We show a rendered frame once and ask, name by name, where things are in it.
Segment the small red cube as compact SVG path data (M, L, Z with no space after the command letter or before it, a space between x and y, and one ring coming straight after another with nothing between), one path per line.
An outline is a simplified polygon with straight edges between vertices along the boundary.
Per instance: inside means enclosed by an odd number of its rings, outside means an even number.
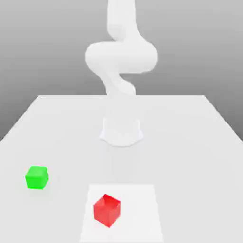
M94 219L111 227L121 215L121 201L104 194L93 206Z

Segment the small green cube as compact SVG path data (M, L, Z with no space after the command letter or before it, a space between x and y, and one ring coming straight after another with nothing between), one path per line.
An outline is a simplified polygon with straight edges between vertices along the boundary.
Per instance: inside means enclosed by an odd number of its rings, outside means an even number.
M48 180L48 169L44 166L31 166L25 175L27 188L44 189Z

